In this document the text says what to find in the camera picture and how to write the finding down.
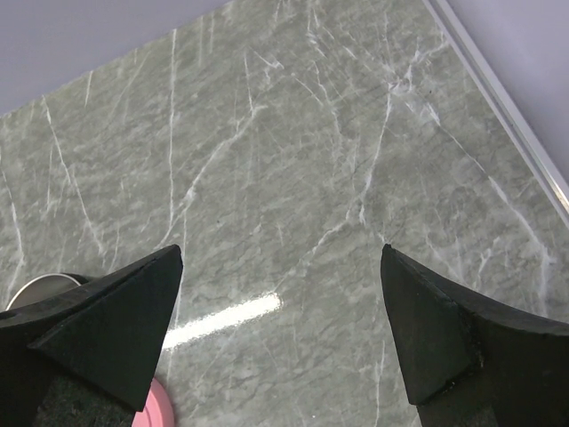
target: pink object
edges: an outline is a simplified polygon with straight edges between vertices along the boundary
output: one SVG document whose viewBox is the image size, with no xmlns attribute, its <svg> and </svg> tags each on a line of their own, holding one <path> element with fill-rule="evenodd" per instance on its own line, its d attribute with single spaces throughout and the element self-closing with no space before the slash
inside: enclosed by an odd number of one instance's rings
<svg viewBox="0 0 569 427">
<path fill-rule="evenodd" d="M 174 427 L 174 411 L 164 387 L 152 379 L 146 405 L 137 412 L 132 427 Z"/>
</svg>

